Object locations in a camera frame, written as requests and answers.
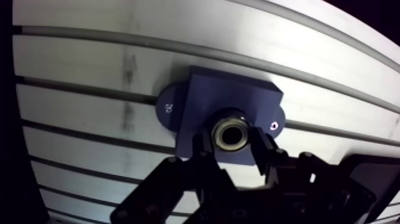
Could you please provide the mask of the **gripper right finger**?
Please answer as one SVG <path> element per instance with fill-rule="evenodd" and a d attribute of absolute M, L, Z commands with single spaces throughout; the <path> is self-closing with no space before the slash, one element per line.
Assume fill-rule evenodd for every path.
<path fill-rule="evenodd" d="M 259 127 L 249 130 L 251 152 L 267 189 L 257 191 L 254 219 L 260 223 L 357 223 L 376 200 L 338 165 L 309 152 L 297 158 Z"/>

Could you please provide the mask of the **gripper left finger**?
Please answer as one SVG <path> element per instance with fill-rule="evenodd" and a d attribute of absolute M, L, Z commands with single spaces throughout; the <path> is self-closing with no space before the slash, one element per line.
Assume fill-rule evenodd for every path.
<path fill-rule="evenodd" d="M 223 223 L 239 191 L 214 157 L 207 130 L 192 138 L 192 157 L 163 160 L 110 214 L 111 223 L 165 223 L 186 191 L 194 190 L 200 206 L 186 223 Z"/>

